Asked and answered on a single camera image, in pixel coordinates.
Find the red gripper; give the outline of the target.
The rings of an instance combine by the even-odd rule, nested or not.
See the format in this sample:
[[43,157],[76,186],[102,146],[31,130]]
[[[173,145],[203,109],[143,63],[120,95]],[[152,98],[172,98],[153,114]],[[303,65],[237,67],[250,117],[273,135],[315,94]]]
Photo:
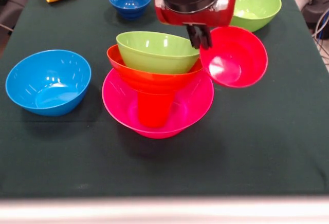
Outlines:
[[[164,24],[187,25],[192,47],[211,48],[211,32],[208,26],[227,26],[233,18],[235,0],[214,0],[210,6],[198,11],[182,13],[170,9],[164,0],[154,0],[158,19]],[[200,25],[201,42],[194,25]]]

